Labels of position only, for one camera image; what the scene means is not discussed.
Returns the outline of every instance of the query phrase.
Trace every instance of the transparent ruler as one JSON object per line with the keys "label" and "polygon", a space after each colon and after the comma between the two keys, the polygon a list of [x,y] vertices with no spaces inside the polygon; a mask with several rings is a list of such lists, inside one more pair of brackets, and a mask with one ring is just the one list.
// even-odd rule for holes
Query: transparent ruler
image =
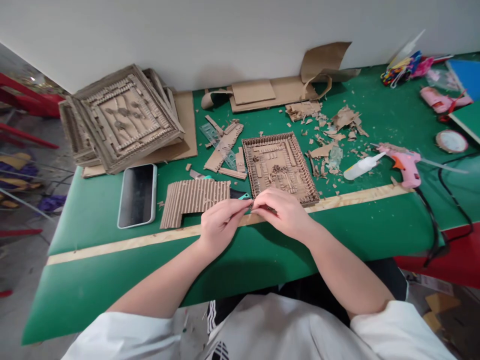
{"label": "transparent ruler", "polygon": [[229,150],[228,147],[225,147],[222,143],[222,139],[219,137],[218,132],[214,129],[212,124],[207,122],[206,124],[200,126],[200,130],[208,139],[210,144],[213,145],[215,149],[220,151],[221,156],[225,160],[228,167],[232,170],[237,171],[237,165],[235,163],[235,154],[232,150]]}

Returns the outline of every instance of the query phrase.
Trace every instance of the smartphone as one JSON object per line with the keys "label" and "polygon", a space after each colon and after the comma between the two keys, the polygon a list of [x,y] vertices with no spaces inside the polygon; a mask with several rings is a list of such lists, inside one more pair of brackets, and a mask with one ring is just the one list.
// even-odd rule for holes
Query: smartphone
{"label": "smartphone", "polygon": [[129,167],[121,184],[119,229],[149,224],[155,220],[157,167],[154,164]]}

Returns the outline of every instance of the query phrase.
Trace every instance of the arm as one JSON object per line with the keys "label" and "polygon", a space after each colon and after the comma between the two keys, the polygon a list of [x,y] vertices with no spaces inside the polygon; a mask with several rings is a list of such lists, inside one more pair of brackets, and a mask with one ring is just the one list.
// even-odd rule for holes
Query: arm
{"label": "arm", "polygon": [[325,283],[350,318],[379,313],[394,300],[389,289],[368,266],[314,221],[294,196],[269,188],[257,196],[252,213],[310,250]]}
{"label": "arm", "polygon": [[252,200],[229,199],[201,216],[201,236],[140,281],[107,312],[171,318],[197,276],[230,244]]}

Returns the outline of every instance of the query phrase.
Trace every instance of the clear plastic bag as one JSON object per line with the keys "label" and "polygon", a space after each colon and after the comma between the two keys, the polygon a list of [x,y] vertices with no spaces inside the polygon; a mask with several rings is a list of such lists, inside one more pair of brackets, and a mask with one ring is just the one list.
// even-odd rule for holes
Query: clear plastic bag
{"label": "clear plastic bag", "polygon": [[440,88],[448,91],[459,91],[460,87],[454,75],[443,69],[430,69],[426,73],[426,81],[428,85],[435,88]]}

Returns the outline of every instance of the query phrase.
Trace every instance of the finger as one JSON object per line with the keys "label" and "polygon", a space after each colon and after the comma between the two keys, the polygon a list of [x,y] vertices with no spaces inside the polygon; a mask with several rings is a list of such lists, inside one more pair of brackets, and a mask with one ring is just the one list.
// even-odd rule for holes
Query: finger
{"label": "finger", "polygon": [[242,217],[245,215],[247,210],[248,210],[248,208],[244,208],[244,209],[240,210],[239,212],[237,212],[236,214],[234,214],[230,218],[230,221],[228,222],[228,224],[225,226],[225,229],[227,231],[235,232],[235,229],[237,229],[239,227],[240,221],[242,220]]}
{"label": "finger", "polygon": [[252,199],[248,199],[248,200],[238,200],[238,199],[225,199],[225,200],[222,200],[220,202],[217,202],[215,205],[213,205],[211,208],[209,208],[207,211],[204,212],[205,216],[211,216],[217,212],[223,212],[225,211],[225,209],[229,208],[229,207],[235,207],[235,206],[239,206],[237,208],[237,210],[234,210],[233,213],[236,213],[237,211],[239,211],[240,209],[242,209],[242,206],[240,206],[240,204],[244,204],[244,207],[249,207],[250,204],[252,203]]}
{"label": "finger", "polygon": [[279,217],[276,214],[274,214],[270,210],[266,210],[266,209],[261,208],[261,207],[259,207],[256,210],[252,210],[251,213],[260,215],[262,218],[264,218],[267,222],[272,224],[274,227],[276,227],[276,225],[280,221]]}
{"label": "finger", "polygon": [[240,210],[247,208],[252,204],[252,199],[248,200],[239,200],[239,199],[227,199],[219,202],[218,206],[215,209],[215,212],[211,213],[209,216],[215,218],[219,223],[227,222],[234,214],[238,213]]}
{"label": "finger", "polygon": [[285,204],[287,200],[283,197],[278,196],[276,193],[272,192],[261,192],[253,202],[253,206],[251,207],[252,210],[256,210],[262,205],[267,205],[271,208],[278,210],[282,207],[282,204]]}
{"label": "finger", "polygon": [[266,189],[263,192],[267,193],[267,194],[277,195],[278,197],[284,198],[285,200],[291,200],[292,197],[294,197],[293,195],[289,194],[288,192],[286,192],[284,190],[280,190],[277,187],[269,187],[268,189]]}

